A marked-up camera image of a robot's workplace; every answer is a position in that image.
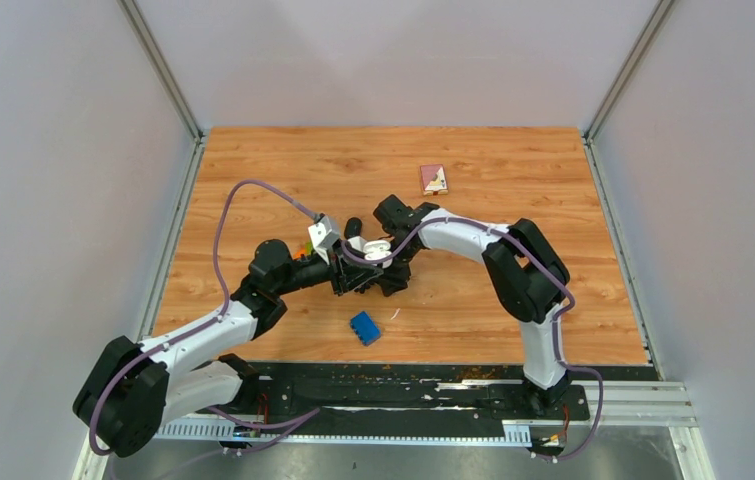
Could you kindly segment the red white card box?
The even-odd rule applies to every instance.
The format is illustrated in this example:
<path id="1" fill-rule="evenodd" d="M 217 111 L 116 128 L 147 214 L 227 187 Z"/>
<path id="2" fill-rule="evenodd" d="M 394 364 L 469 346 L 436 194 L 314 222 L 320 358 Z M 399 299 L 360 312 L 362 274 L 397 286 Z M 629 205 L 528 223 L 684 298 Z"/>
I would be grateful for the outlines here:
<path id="1" fill-rule="evenodd" d="M 421 191 L 424 196 L 438 196 L 449 192 L 443 164 L 427 164 L 419 167 Z"/>

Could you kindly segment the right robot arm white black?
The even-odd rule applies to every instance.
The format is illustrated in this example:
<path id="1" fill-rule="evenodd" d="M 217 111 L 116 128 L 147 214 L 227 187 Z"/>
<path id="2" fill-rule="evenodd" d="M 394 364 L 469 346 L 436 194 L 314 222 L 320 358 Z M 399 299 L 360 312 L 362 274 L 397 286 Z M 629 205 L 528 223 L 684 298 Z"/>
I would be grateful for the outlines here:
<path id="1" fill-rule="evenodd" d="M 477 222 L 429 202 L 412 208 L 395 195 L 378 204 L 373 215 L 397 254 L 373 282 L 382 294 L 388 297 L 408 287 L 410 263 L 423 249 L 484 265 L 499 303 L 519 322 L 526 408 L 542 418 L 560 409 L 570 378 L 562 365 L 558 319 L 570 273 L 539 227 L 524 218 L 512 225 Z"/>

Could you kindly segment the orange green toy block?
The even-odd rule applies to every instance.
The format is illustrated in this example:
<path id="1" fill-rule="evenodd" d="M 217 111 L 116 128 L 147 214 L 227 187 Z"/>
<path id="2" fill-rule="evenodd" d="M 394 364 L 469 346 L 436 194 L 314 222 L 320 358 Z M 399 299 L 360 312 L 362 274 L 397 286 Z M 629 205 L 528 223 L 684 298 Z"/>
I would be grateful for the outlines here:
<path id="1" fill-rule="evenodd" d="M 313 245 L 310 242 L 306 242 L 292 255 L 292 257 L 295 260 L 300 260 L 310 257 L 313 253 Z"/>

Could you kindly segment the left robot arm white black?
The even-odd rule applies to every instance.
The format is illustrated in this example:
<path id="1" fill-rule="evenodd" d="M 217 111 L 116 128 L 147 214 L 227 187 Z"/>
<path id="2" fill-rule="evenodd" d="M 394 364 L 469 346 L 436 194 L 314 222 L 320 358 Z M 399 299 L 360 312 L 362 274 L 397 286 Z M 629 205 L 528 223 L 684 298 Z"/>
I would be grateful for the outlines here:
<path id="1" fill-rule="evenodd" d="M 273 328 L 287 311 L 284 295 L 323 283 L 337 295 L 359 290 L 395 266 L 391 255 L 386 240 L 355 237 L 299 257 L 283 241 L 267 240 L 219 307 L 159 337 L 109 341 L 72 404 L 91 450 L 125 458 L 186 414 L 219 405 L 251 411 L 258 375 L 228 349 Z"/>

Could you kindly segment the black earbud case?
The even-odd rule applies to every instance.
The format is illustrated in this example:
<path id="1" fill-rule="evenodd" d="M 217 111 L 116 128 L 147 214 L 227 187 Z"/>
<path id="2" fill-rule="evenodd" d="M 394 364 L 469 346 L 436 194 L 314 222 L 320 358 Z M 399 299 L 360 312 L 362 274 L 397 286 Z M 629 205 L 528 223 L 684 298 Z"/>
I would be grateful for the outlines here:
<path id="1" fill-rule="evenodd" d="M 363 223 L 359 217 L 351 217 L 346 221 L 344 236 L 346 239 L 359 237 L 362 234 Z"/>

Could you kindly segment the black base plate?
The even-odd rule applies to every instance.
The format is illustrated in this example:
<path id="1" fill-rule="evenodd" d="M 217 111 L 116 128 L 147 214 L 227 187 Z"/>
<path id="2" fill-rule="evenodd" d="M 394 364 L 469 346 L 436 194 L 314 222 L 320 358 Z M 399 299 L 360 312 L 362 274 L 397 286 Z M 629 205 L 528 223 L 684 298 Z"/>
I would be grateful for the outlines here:
<path id="1" fill-rule="evenodd" d="M 519 365 L 256 362 L 240 399 L 222 411 L 247 421 L 281 422 L 318 413 L 301 433 L 492 435 L 500 420 L 560 430 L 587 421 L 584 389 L 568 386 L 555 405 L 526 396 Z"/>

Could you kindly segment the white earbud charging case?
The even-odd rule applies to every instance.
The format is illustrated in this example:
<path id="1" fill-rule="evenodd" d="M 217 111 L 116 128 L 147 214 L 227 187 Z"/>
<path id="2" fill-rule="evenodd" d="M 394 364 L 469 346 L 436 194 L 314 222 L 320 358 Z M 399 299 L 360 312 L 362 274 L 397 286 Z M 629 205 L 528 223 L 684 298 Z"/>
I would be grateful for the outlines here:
<path id="1" fill-rule="evenodd" d="M 368 241 L 363 245 L 362 252 L 364 259 L 368 261 L 379 261 L 378 266 L 387 268 L 391 265 L 391 242 L 388 240 Z"/>

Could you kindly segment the blue toy brick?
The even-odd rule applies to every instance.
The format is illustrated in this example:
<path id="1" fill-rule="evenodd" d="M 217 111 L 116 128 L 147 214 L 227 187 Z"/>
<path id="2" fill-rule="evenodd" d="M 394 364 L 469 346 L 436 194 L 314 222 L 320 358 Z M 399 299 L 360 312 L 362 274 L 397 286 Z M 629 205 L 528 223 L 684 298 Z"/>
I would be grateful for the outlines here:
<path id="1" fill-rule="evenodd" d="M 349 326 L 363 346 L 370 346 L 382 337 L 379 326 L 365 311 L 354 315 L 349 321 Z"/>

